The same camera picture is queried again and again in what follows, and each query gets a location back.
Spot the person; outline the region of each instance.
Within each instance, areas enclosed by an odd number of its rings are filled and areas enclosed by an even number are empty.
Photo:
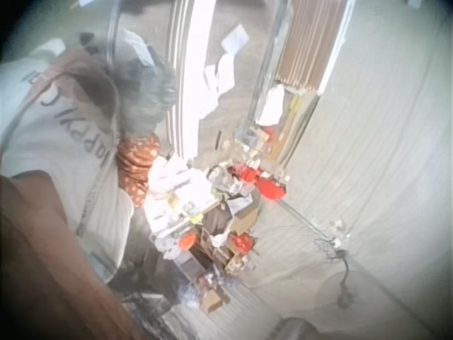
[[[93,51],[49,63],[38,50],[0,68],[2,320],[37,338],[143,339],[105,283],[146,197],[175,83],[151,48],[154,65],[131,53],[110,75]]]

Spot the white cloth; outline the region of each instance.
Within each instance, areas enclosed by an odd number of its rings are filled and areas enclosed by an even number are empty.
[[[48,66],[23,59],[0,69],[2,138],[31,88],[33,77]],[[64,81],[77,91],[75,80],[67,77]],[[68,227],[75,232],[88,195],[99,179],[98,173],[102,165],[107,166],[82,244],[85,250],[94,251],[97,258],[117,268],[124,255],[134,207],[130,197],[118,187],[116,163],[106,163],[114,151],[113,136],[81,115],[71,93],[60,96],[53,84],[25,112],[14,130],[3,155],[1,174],[12,177],[27,171],[47,173],[59,194]]]

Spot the white paper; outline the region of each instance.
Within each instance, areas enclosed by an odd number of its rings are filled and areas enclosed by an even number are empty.
[[[248,35],[242,25],[237,25],[228,36],[223,39],[222,47],[226,53],[236,55],[248,43]]]
[[[219,96],[234,88],[234,55],[225,54],[217,68],[217,93]]]
[[[256,123],[260,126],[277,125],[283,114],[284,98],[285,88],[283,84],[272,87],[266,96],[266,104],[264,105],[263,112],[256,119]]]
[[[94,0],[79,0],[80,7],[88,5],[89,3],[93,2]]]
[[[148,51],[147,44],[142,37],[125,28],[125,42],[132,46],[143,65],[155,66],[154,60]]]

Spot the paper sheet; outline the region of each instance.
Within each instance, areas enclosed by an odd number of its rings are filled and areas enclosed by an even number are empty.
[[[89,3],[93,2],[94,0],[79,0],[80,7],[88,5]]]
[[[237,55],[237,53],[248,43],[248,35],[244,27],[239,24],[228,36],[223,39],[222,47],[226,53]]]
[[[283,84],[278,84],[269,90],[266,96],[266,104],[264,105],[261,116],[256,119],[256,123],[260,126],[277,125],[283,114],[283,100],[285,98],[285,88]]]
[[[234,88],[234,55],[225,54],[217,68],[217,94],[221,96]]]

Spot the black object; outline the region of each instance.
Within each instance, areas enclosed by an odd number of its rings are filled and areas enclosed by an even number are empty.
[[[215,148],[214,150],[217,151],[219,149],[219,144],[220,144],[220,138],[222,137],[222,130],[219,130],[219,133],[217,133],[217,139],[215,141]]]

